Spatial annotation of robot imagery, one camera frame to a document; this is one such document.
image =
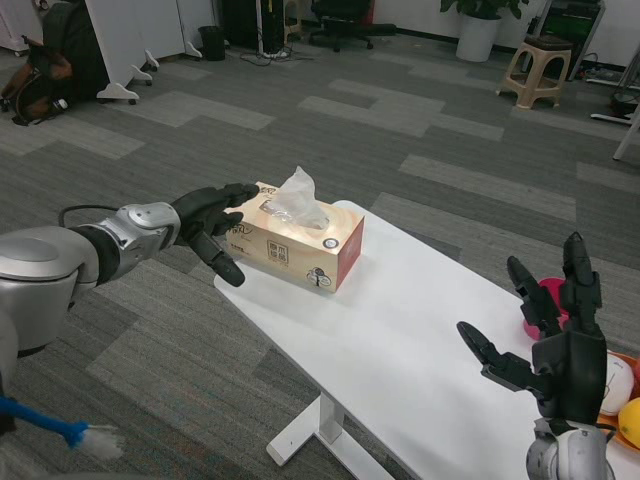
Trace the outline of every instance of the trash bin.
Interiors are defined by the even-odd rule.
[[[224,32],[218,27],[200,27],[204,58],[211,61],[224,60]]]

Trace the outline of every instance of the brush handle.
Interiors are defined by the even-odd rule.
[[[75,447],[82,440],[82,433],[89,428],[86,423],[66,423],[32,410],[6,397],[0,396],[0,413],[19,418],[37,427],[62,435],[70,447]]]

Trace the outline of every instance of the backpack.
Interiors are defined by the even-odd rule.
[[[59,2],[43,20],[43,45],[30,46],[27,64],[2,90],[2,109],[16,112],[13,121],[29,125],[93,99],[109,76],[84,1]]]

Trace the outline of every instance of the white tissue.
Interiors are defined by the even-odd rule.
[[[302,227],[324,230],[329,225],[324,210],[316,202],[316,185],[300,167],[266,206],[273,216]]]

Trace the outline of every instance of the blue brush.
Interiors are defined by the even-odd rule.
[[[122,438],[115,435],[115,427],[96,427],[88,423],[65,423],[36,412],[13,400],[0,396],[0,414],[19,418],[37,427],[61,435],[69,447],[77,448],[100,460],[122,455]]]

